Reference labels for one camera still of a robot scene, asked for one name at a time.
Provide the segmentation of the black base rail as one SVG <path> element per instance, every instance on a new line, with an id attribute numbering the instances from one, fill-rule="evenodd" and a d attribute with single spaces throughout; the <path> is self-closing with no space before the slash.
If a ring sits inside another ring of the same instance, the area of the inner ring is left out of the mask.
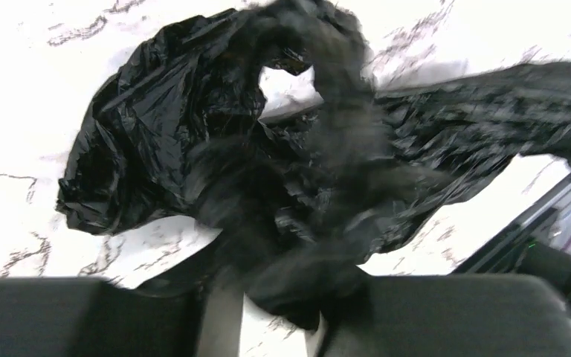
<path id="1" fill-rule="evenodd" d="M 571 174 L 453 270 L 454 274 L 515 271 L 535 242 L 549 244 L 560 234 L 558 220 L 571 212 Z"/>

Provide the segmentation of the black plastic trash bag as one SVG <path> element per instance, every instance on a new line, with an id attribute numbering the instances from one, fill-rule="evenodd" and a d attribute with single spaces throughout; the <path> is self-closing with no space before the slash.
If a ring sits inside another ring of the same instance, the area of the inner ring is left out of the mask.
<path id="1" fill-rule="evenodd" d="M 379 91 L 366 50 L 327 1 L 162 27 L 91 99 L 57 211 L 93 235 L 175 215 L 218 228 L 181 287 L 232 265 L 263 309 L 310 327 L 310 309 L 356 288 L 357 264 L 516 155 L 571 166 L 571 61 Z"/>

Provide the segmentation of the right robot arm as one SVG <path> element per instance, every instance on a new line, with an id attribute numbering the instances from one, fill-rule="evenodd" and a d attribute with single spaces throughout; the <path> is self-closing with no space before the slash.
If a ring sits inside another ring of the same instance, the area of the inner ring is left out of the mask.
<path id="1" fill-rule="evenodd" d="M 571 254 L 542 242 L 534 242 L 527 249 L 517 273 L 545 280 L 571 306 Z"/>

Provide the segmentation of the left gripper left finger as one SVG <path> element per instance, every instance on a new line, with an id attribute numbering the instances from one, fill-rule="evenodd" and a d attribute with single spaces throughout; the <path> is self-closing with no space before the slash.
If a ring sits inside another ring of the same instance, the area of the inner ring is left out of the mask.
<path id="1" fill-rule="evenodd" d="M 0 356 L 236 356 L 242 294 L 0 278 Z"/>

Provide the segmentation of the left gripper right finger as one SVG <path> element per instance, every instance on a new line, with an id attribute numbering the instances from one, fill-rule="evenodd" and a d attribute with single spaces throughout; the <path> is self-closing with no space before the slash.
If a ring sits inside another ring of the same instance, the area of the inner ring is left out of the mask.
<path id="1" fill-rule="evenodd" d="M 324 356 L 571 357 L 571 318 L 515 274 L 369 277 L 328 319 Z"/>

